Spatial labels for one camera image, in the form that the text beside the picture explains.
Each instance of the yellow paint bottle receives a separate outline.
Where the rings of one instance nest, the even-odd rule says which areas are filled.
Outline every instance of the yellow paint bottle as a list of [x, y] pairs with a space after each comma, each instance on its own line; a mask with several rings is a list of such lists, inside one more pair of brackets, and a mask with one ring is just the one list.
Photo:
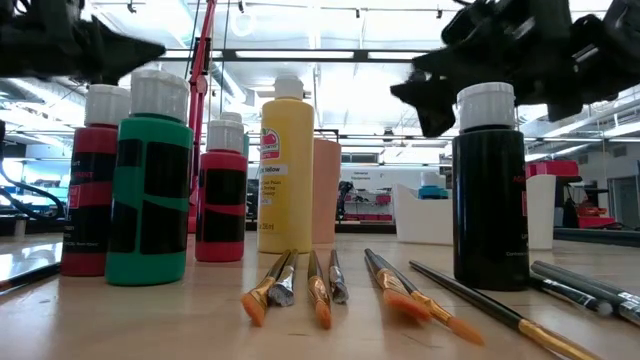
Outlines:
[[311, 251], [313, 107], [302, 81], [278, 77], [276, 99], [262, 106], [258, 251]]

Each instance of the green paint bottle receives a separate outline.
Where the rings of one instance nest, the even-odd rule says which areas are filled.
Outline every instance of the green paint bottle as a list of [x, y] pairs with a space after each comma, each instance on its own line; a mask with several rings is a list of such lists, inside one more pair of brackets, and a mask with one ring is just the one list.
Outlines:
[[153, 285], [182, 278], [193, 131], [188, 83], [157, 70], [131, 76], [131, 116], [120, 123], [106, 278]]

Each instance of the pink paint bottle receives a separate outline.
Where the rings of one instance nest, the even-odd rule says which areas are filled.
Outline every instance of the pink paint bottle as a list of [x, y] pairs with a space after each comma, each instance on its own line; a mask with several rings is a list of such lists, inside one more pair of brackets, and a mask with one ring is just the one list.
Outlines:
[[207, 152], [200, 158], [196, 259], [238, 261], [244, 254], [247, 158], [240, 114], [223, 112], [209, 122]]

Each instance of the white bottle cap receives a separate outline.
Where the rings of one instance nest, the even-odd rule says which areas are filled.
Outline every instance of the white bottle cap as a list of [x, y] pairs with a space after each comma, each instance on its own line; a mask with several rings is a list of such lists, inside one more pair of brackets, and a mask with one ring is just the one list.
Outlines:
[[291, 97], [302, 100], [304, 97], [302, 81], [295, 75], [278, 76], [273, 87], [276, 90], [276, 98]]
[[478, 126], [515, 126], [513, 86], [493, 82], [469, 86], [458, 93], [460, 131]]
[[420, 185], [422, 186], [434, 186], [439, 185], [439, 175], [433, 171], [424, 171], [420, 173]]
[[220, 120], [211, 120], [207, 133], [207, 151], [244, 151], [244, 126], [238, 113], [223, 112]]
[[118, 126], [129, 117], [131, 93], [111, 85], [91, 85], [85, 103], [84, 124]]
[[160, 70], [131, 74], [131, 113], [169, 116], [185, 123], [189, 83]]

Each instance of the black paint bottle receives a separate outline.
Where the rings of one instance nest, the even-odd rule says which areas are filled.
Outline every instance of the black paint bottle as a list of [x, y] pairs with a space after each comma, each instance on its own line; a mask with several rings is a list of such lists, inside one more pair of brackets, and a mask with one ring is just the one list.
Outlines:
[[513, 87], [478, 84], [458, 94], [453, 140], [454, 273], [479, 289], [519, 291], [529, 279], [524, 137]]

